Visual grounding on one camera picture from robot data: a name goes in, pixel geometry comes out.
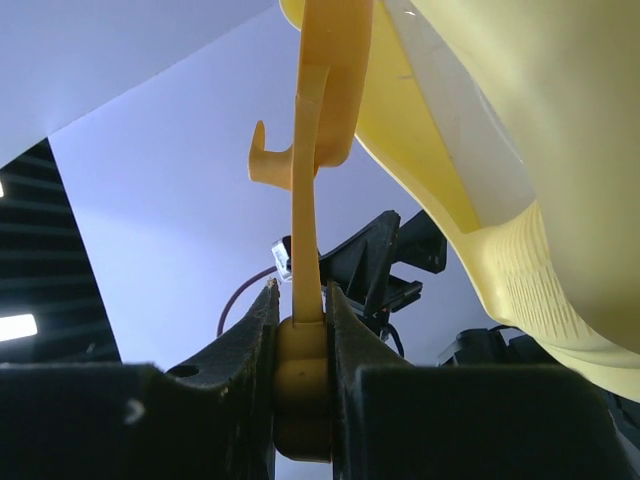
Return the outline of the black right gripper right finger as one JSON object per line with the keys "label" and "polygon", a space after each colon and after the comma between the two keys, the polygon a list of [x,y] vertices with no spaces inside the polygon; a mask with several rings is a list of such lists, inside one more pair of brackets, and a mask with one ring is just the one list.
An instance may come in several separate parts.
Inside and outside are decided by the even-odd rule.
{"label": "black right gripper right finger", "polygon": [[561,366],[414,366],[326,294],[337,479],[630,479],[604,400]]}

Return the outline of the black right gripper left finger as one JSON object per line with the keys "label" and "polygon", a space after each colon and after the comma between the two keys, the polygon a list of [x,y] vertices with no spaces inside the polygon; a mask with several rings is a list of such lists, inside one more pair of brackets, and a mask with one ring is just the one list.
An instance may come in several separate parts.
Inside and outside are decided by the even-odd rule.
{"label": "black right gripper left finger", "polygon": [[5,364],[5,479],[270,479],[279,289],[189,359]]}

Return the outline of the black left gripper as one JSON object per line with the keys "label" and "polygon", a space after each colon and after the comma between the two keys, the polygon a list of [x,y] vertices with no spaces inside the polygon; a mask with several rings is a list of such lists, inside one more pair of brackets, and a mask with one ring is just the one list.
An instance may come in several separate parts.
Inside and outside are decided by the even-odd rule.
{"label": "black left gripper", "polygon": [[387,210],[319,257],[322,289],[339,286],[356,316],[383,340],[391,314],[419,300],[423,289],[422,282],[390,275],[393,263],[438,274],[447,262],[447,239],[424,210],[399,226],[400,215]]}

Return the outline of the yellow and grey litter box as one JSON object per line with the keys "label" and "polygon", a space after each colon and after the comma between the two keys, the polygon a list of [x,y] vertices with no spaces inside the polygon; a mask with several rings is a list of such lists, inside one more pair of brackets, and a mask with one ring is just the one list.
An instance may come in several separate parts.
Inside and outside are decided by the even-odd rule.
{"label": "yellow and grey litter box", "polygon": [[484,93],[408,1],[374,5],[356,137],[432,217],[487,314],[627,400],[639,357],[589,327],[552,271],[531,183]]}

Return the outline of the orange litter scoop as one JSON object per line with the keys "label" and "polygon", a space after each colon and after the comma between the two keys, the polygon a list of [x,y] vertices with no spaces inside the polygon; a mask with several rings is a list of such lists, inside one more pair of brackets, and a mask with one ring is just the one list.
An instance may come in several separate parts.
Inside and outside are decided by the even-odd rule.
{"label": "orange litter scoop", "polygon": [[290,193],[291,314],[276,334],[274,443],[298,461],[331,460],[328,327],[317,245],[315,179],[349,156],[371,45],[371,1],[296,1],[299,54],[291,145],[266,148],[258,122],[248,170]]}

